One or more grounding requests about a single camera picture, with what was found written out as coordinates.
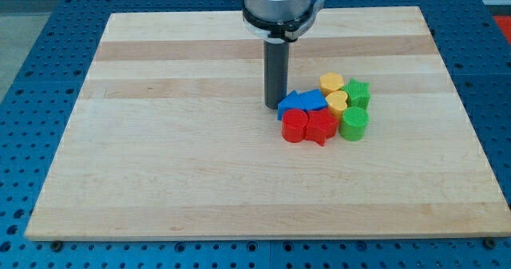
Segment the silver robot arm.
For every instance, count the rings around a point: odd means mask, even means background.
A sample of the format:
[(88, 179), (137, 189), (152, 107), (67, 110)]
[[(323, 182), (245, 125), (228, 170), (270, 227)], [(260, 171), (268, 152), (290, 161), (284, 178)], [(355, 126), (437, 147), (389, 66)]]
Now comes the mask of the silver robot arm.
[(271, 44), (296, 42), (315, 23), (325, 0), (242, 0), (244, 26)]

